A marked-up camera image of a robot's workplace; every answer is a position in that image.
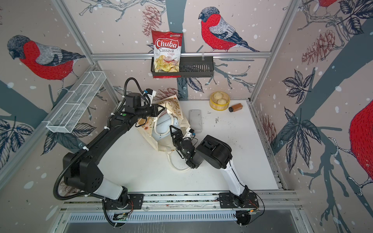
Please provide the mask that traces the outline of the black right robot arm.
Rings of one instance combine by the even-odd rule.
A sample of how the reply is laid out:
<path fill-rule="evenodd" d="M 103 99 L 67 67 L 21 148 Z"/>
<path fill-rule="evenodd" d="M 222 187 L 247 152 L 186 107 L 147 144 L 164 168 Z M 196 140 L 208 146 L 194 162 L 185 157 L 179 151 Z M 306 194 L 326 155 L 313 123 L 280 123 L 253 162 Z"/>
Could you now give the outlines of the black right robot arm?
<path fill-rule="evenodd" d="M 250 200 L 250 189 L 236 174 L 232 161 L 232 149 L 228 144 L 207 135 L 196 147 L 192 143 L 191 136 L 194 135 L 192 129 L 187 130 L 184 135 L 181 129 L 170 126 L 170 134 L 176 152 L 185 160 L 189 168 L 197 169 L 202 162 L 206 161 L 221 171 L 229 186 L 229 192 L 220 193 L 217 198 L 222 209 L 257 208 Z"/>

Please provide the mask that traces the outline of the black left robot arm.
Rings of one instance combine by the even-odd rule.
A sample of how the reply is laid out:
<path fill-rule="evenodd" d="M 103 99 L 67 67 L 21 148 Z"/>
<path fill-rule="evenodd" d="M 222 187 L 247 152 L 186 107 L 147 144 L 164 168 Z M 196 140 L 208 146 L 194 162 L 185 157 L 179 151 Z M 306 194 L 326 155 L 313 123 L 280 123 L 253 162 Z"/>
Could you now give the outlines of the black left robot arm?
<path fill-rule="evenodd" d="M 85 148 L 77 153 L 68 153 L 63 159 L 63 170 L 53 186 L 53 195 L 57 200 L 66 201 L 84 195 L 102 200 L 110 199 L 120 207 L 128 205 L 129 196 L 126 187 L 106 179 L 98 165 L 111 146 L 127 133 L 139 119 L 156 117 L 166 110 L 159 104 L 134 107 L 122 106 L 108 119 L 107 126 Z M 64 181 L 66 185 L 77 188 L 80 193 L 61 196 L 58 188 Z"/>

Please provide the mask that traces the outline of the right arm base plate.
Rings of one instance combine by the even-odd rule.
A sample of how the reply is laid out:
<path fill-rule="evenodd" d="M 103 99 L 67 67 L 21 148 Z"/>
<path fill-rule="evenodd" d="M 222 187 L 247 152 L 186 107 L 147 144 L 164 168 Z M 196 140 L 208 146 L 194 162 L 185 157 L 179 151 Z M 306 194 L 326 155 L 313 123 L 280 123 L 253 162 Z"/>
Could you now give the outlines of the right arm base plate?
<path fill-rule="evenodd" d="M 234 208 L 259 208 L 258 198 L 253 192 L 246 195 L 236 196 L 231 192 L 219 193 L 217 201 L 221 209 L 234 209 Z"/>

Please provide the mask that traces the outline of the cream canvas tote bag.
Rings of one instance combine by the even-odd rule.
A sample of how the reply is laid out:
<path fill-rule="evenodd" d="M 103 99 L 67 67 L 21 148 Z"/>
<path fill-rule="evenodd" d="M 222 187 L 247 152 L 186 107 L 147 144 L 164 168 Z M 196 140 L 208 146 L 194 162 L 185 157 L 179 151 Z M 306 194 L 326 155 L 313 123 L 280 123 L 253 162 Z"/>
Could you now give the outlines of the cream canvas tote bag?
<path fill-rule="evenodd" d="M 179 99 L 176 95 L 156 101 L 160 106 L 165 107 L 157 117 L 148 116 L 145 119 L 138 120 L 136 126 L 140 134 L 156 150 L 165 152 L 171 167 L 178 171 L 184 172 L 190 168 L 179 169 L 171 160 L 171 153 L 176 152 L 176 147 L 172 143 L 170 127 L 174 126 L 181 130 L 182 137 L 191 136 L 189 122 L 182 112 Z"/>

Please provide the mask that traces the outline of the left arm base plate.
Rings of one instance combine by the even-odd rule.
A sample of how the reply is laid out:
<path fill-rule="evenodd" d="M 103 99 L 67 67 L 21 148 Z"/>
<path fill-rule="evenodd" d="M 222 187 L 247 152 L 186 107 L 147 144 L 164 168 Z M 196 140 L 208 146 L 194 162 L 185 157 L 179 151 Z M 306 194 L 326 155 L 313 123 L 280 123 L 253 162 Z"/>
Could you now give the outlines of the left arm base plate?
<path fill-rule="evenodd" d="M 105 199 L 104 207 L 106 210 L 140 210 L 144 194 L 125 194 L 118 200 Z"/>

